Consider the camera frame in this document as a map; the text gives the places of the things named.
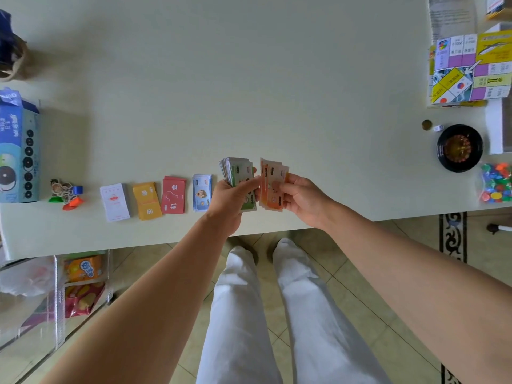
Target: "decorative floor border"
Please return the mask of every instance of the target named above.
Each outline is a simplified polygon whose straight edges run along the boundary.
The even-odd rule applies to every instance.
[[[467,263],[467,213],[439,214],[439,251]],[[462,384],[441,364],[441,384]]]

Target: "trousers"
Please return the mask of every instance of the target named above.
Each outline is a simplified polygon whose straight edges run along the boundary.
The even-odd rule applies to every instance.
[[[283,238],[273,253],[293,361],[293,382],[391,383],[336,306],[306,252]],[[282,383],[252,254],[235,247],[214,289],[198,384]]]

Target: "foot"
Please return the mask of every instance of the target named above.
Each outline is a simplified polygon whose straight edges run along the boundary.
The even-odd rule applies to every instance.
[[[240,237],[228,237],[225,246],[227,246],[228,252],[231,252],[231,250],[234,247],[242,247],[245,250],[248,250],[253,255],[254,265],[258,264],[258,253],[254,250],[254,248],[251,245],[244,242]]]
[[[289,230],[284,232],[278,232],[276,233],[275,237],[270,242],[270,245],[267,248],[267,259],[272,263],[274,251],[276,247],[278,246],[279,241],[283,238],[288,238],[291,241],[294,241],[294,238],[297,236],[297,232],[295,230]]]

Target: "hand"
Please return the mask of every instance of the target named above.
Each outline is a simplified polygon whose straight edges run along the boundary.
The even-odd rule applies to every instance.
[[[288,182],[280,183],[279,189],[285,193],[284,207],[287,210],[309,226],[324,230],[323,217],[329,204],[334,203],[331,198],[309,179],[294,174],[289,174]]]
[[[240,226],[240,221],[242,220],[240,209],[245,202],[247,194],[255,190],[255,202],[259,200],[258,187],[260,182],[261,177],[256,176],[244,183],[240,183],[237,187],[231,187],[224,180],[215,186],[206,215],[213,218],[216,221],[215,223],[218,221],[221,227],[225,229],[226,237],[236,232]]]

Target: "floor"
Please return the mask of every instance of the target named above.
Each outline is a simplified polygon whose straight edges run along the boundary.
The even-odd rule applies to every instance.
[[[446,230],[445,253],[451,253],[488,274],[512,285],[512,233],[500,232],[492,236],[485,230],[488,223],[512,225],[512,210],[502,209],[497,214],[477,212],[446,215],[443,229]],[[458,223],[458,232],[451,235]],[[440,217],[438,215],[410,219],[398,219],[379,222],[396,234],[406,235],[432,248],[440,249]],[[283,381],[292,383],[292,358],[287,330],[285,310],[277,278],[272,264],[265,252],[268,244],[282,232],[244,236],[243,240],[254,246],[259,252],[258,276],[265,308],[268,334]],[[454,249],[455,237],[458,244]],[[380,298],[366,282],[354,265],[324,232],[317,229],[305,229],[299,232],[297,244],[312,258],[320,277],[327,283],[338,306],[355,325],[365,341],[394,383],[458,383],[441,362],[413,335],[408,327],[397,317],[393,310]],[[162,258],[174,244],[151,245],[147,247],[124,248],[115,251],[114,283],[116,288],[125,289],[146,270]],[[209,311],[213,298],[213,289],[219,274],[225,267],[226,250],[219,259],[215,274],[210,282],[201,311],[195,322],[190,339],[180,358],[172,384],[195,383],[199,368],[201,349],[209,322]],[[52,356],[26,382],[36,383],[54,364],[71,342],[66,342],[56,355]]]

